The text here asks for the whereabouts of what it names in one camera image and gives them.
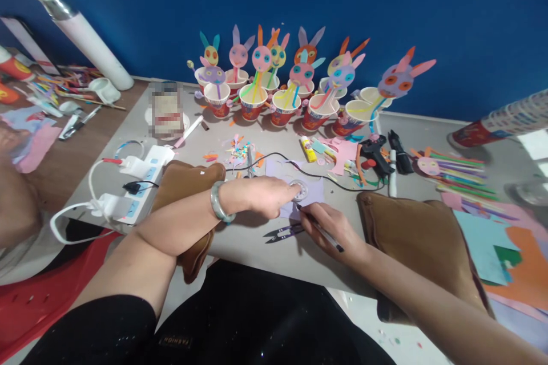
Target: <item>power cord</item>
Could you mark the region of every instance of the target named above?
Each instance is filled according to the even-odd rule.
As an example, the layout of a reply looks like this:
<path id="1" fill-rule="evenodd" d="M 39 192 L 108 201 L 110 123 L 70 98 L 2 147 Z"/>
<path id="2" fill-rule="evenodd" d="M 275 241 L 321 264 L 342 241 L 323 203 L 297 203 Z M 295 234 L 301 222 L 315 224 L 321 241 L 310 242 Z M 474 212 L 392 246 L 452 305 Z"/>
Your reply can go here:
<path id="1" fill-rule="evenodd" d="M 284 156 L 282 153 L 278 153 L 278 152 L 272 152 L 270 154 L 266 154 L 265 156 L 262 156 L 261 158 L 259 158 L 258 160 L 256 160 L 253 164 L 247 166 L 247 167 L 244 167 L 244 168 L 235 168 L 234 171 L 245 171 L 247 170 L 248 168 L 252 168 L 255 164 L 257 164 L 259 161 L 261 161 L 262 159 L 265 159 L 267 157 L 270 157 L 271 155 L 279 155 L 280 157 L 283 157 L 284 159 L 287 160 L 288 163 L 290 164 L 293 164 L 293 166 L 298 170 L 300 171 L 302 174 L 305 174 L 306 176 L 309 176 L 309 177 L 316 177 L 316 178 L 323 178 L 323 179 L 326 179 L 328 181 L 331 181 L 333 184 L 335 184 L 337 187 L 345 190 L 345 191 L 350 191 L 350 192 L 363 192 L 363 191 L 379 191 L 379 190 L 382 190 L 385 185 L 386 185 L 386 182 L 384 181 L 384 179 L 379 179 L 378 180 L 378 184 L 379 186 L 377 188 L 374 188 L 374 189 L 358 189 L 358 190 L 355 190 L 355 189 L 351 189 L 351 188 L 346 188 L 342 185 L 340 185 L 339 183 L 337 183 L 336 181 L 333 181 L 332 179 L 330 179 L 329 177 L 326 177 L 326 176 L 320 176 L 320 175 L 316 175 L 316 174 L 309 174 L 307 173 L 306 171 L 303 171 L 296 163 L 294 163 L 293 161 L 291 161 L 289 158 L 287 158 L 286 156 Z"/>

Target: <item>power strip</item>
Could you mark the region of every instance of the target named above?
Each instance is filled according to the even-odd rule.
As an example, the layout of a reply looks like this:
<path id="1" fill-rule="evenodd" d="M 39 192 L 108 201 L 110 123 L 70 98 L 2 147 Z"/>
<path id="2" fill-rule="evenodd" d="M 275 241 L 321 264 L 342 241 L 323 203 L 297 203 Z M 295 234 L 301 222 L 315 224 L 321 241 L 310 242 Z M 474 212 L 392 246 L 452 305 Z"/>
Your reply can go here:
<path id="1" fill-rule="evenodd" d="M 144 162 L 150 165 L 150 169 L 143 180 L 158 184 L 162 176 L 162 168 L 173 160 L 173 157 L 175 157 L 175 153 L 171 148 L 153 145 L 144 159 Z M 117 218 L 116 221 L 127 225 L 135 225 L 148 215 L 157 189 L 148 182 L 140 182 L 139 185 L 141 188 L 137 194 L 126 193 L 124 196 L 132 202 L 127 214 L 124 217 Z"/>

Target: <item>glue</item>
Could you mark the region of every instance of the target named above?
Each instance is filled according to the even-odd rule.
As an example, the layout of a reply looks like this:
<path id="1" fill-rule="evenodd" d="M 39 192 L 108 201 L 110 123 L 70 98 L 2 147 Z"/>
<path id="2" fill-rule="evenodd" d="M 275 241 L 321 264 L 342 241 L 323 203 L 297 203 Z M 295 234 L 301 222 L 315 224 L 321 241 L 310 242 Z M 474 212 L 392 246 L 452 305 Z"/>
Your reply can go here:
<path id="1" fill-rule="evenodd" d="M 300 138 L 300 141 L 301 141 L 301 145 L 303 146 L 304 153 L 307 157 L 307 161 L 309 163 L 313 163 L 314 161 L 316 161 L 317 160 L 316 153 L 312 149 L 312 143 L 310 142 L 308 137 L 302 136 Z"/>

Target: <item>red chair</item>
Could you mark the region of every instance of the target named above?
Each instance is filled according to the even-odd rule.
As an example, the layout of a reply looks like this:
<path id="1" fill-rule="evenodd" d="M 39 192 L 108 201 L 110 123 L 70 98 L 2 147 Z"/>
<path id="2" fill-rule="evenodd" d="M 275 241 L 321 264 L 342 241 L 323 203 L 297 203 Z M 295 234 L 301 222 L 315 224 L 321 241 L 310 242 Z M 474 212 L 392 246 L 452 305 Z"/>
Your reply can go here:
<path id="1" fill-rule="evenodd" d="M 0 364 L 42 336 L 69 310 L 103 265 L 110 243 L 120 236 L 99 238 L 78 258 L 53 271 L 0 287 Z"/>

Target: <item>bracelet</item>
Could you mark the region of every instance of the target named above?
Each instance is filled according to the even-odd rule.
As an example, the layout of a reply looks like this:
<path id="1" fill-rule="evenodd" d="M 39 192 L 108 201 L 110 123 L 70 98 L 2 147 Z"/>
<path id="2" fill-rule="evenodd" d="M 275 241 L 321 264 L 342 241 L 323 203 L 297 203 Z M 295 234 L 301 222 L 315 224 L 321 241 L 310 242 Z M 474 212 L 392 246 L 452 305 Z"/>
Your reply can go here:
<path id="1" fill-rule="evenodd" d="M 219 187 L 223 184 L 224 181 L 217 181 L 213 184 L 213 187 L 211 187 L 211 207 L 213 208 L 213 212 L 217 218 L 229 225 L 232 221 L 234 221 L 234 218 L 236 218 L 236 214 L 229 216 L 221 207 L 221 203 L 219 201 Z"/>

